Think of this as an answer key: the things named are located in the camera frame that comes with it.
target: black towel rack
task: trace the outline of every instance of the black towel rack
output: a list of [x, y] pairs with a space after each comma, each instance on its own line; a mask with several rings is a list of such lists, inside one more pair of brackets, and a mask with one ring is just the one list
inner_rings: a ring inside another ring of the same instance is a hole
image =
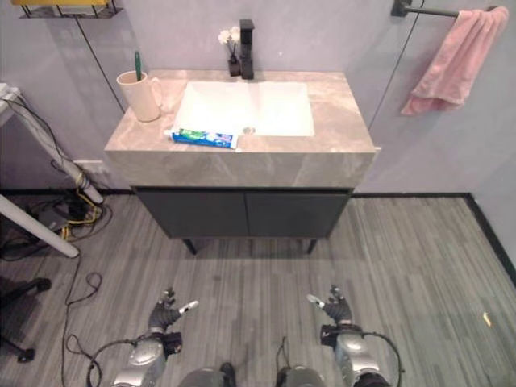
[[456, 10], [421, 8], [420, 6], [412, 6], [412, 0], [394, 0], [393, 9], [390, 11], [392, 16], [405, 17], [409, 12], [413, 12], [415, 14], [450, 16], [452, 18], [459, 16], [459, 12]]

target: sink drain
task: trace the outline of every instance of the sink drain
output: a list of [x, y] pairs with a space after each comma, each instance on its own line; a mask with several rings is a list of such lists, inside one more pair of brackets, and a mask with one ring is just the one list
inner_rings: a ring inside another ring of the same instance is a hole
[[256, 129], [254, 127], [245, 127], [242, 132], [245, 134], [245, 135], [254, 135], [255, 134], [255, 131]]

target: metal robot arm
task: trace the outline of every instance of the metal robot arm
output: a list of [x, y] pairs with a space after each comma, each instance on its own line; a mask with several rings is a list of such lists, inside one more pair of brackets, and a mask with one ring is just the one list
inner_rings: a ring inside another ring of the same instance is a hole
[[180, 309], [173, 309], [174, 292], [169, 289], [151, 312], [148, 332], [140, 336], [137, 346], [124, 368], [114, 380], [114, 387], [152, 387], [164, 372], [169, 355], [181, 351], [181, 333], [167, 334], [167, 328], [184, 313], [199, 305], [193, 301]]
[[323, 302], [312, 294], [308, 301], [324, 310], [335, 325], [323, 325], [321, 343], [332, 347], [335, 359], [347, 387], [389, 387], [381, 375], [378, 363], [369, 353], [368, 345], [360, 334], [362, 329], [353, 325], [352, 311], [339, 288], [331, 286], [329, 302]]

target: toothpaste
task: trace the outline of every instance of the toothpaste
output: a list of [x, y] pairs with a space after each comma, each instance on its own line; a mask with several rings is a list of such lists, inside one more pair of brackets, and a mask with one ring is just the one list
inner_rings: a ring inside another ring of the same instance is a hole
[[237, 135], [223, 135], [220, 133], [210, 133], [208, 131], [189, 131], [179, 129], [179, 131], [164, 131], [176, 143], [204, 145], [216, 148], [236, 148]]

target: small flower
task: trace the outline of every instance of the small flower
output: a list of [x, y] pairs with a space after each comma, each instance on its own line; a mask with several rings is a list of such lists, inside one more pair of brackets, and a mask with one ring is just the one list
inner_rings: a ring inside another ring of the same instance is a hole
[[238, 43], [240, 41], [240, 28], [237, 26], [231, 27], [229, 30], [229, 34], [231, 36], [231, 40], [233, 43]]
[[229, 42], [229, 39], [231, 38], [231, 33], [228, 30], [222, 30], [218, 34], [218, 41], [220, 44], [227, 44]]

